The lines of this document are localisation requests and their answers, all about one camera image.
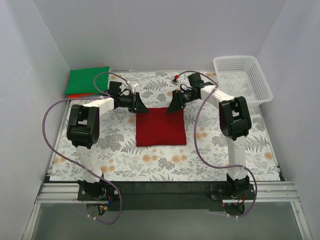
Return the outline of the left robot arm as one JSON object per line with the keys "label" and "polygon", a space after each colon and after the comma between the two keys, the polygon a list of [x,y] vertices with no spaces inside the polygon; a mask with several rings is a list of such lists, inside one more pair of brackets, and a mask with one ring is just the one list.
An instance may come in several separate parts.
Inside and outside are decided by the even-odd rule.
{"label": "left robot arm", "polygon": [[68,119],[66,136],[79,154],[80,164],[86,170],[83,180],[77,183],[86,194],[95,200],[102,200],[107,195],[107,188],[99,183],[102,171],[97,163],[98,150],[96,143],[100,136],[100,117],[117,108],[127,108],[130,113],[149,112],[138,92],[131,88],[122,90],[122,84],[116,81],[109,82],[107,99],[94,100],[90,103],[71,107]]}

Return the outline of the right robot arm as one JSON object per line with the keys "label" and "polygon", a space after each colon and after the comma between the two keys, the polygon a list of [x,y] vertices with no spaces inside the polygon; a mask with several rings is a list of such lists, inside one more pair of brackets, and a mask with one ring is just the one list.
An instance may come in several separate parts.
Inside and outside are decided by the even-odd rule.
{"label": "right robot arm", "polygon": [[188,81],[190,87],[184,90],[179,83],[178,74],[171,81],[178,87],[172,91],[172,100],[167,109],[168,114],[175,113],[186,107],[187,103],[203,100],[201,108],[209,103],[217,108],[219,113],[219,127],[225,136],[228,147],[228,165],[214,166],[200,159],[207,166],[214,169],[226,169],[227,194],[231,197],[242,196],[250,186],[249,170],[246,168],[246,141],[252,121],[243,96],[234,97],[221,91],[218,83],[207,77],[209,82],[204,82],[201,76],[205,74],[190,70]]}

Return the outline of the red t-shirt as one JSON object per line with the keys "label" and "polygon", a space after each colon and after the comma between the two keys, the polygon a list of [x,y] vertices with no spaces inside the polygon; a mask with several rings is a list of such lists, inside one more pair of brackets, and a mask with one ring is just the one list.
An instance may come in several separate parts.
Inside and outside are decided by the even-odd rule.
{"label": "red t-shirt", "polygon": [[184,111],[167,113],[168,108],[150,108],[136,114],[136,145],[185,146],[187,144]]}

